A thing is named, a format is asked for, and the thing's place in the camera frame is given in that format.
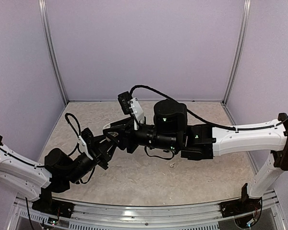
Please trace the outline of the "white earbud charging case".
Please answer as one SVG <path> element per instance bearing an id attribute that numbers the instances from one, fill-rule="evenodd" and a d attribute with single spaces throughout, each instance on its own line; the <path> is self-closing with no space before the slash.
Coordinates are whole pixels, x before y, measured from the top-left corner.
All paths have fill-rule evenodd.
<path id="1" fill-rule="evenodd" d="M 111 123 L 108 123 L 108 124 L 104 125 L 103 128 L 102 128 L 103 135 L 106 137 L 106 139 L 108 141 L 111 140 L 111 132 L 108 131 L 109 128 L 111 128 Z"/>

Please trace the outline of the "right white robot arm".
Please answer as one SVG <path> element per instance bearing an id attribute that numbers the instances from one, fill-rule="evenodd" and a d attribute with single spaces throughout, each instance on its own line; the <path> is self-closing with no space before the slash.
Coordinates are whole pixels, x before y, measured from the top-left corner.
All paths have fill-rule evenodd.
<path id="1" fill-rule="evenodd" d="M 203 122 L 190 126 L 187 106 L 165 99 L 154 105 L 154 122 L 149 125 L 136 98 L 121 99 L 120 104 L 127 118 L 105 126 L 103 134 L 128 153 L 144 146 L 200 161 L 235 152 L 271 152 L 254 179 L 242 187 L 241 197 L 220 204 L 224 217 L 259 209 L 268 187 L 288 171 L 288 116 L 285 113 L 261 124 L 217 127 Z"/>

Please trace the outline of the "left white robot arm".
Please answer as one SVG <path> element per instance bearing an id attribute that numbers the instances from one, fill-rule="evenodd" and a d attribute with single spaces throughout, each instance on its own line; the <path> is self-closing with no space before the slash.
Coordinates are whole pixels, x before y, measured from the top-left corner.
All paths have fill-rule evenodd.
<path id="1" fill-rule="evenodd" d="M 34 210 L 68 216 L 73 203 L 53 199 L 53 193 L 63 193 L 71 184 L 86 184 L 83 177 L 92 175 L 96 166 L 108 168 L 116 144 L 104 136 L 78 138 L 84 152 L 72 159 L 61 149 L 54 148 L 44 164 L 14 153 L 2 143 L 0 136 L 0 182 L 14 188 L 32 202 Z"/>

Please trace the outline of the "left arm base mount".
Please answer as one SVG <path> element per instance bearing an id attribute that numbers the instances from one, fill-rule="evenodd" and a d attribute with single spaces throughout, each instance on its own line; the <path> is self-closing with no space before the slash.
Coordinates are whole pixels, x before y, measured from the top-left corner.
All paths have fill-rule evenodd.
<path id="1" fill-rule="evenodd" d="M 40 199 L 32 203 L 32 209 L 53 216 L 70 219 L 74 210 L 74 204 L 55 199 L 52 199 L 50 203 L 47 203 Z"/>

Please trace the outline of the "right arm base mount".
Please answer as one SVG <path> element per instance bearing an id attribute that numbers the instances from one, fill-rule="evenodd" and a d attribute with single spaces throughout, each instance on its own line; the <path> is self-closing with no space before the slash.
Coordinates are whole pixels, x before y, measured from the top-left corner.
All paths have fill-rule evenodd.
<path id="1" fill-rule="evenodd" d="M 242 199 L 239 198 L 235 200 L 221 202 L 219 206 L 222 217 L 227 218 L 259 210 L 261 208 L 261 200 L 261 198 L 247 198 L 245 201 L 242 201 Z"/>

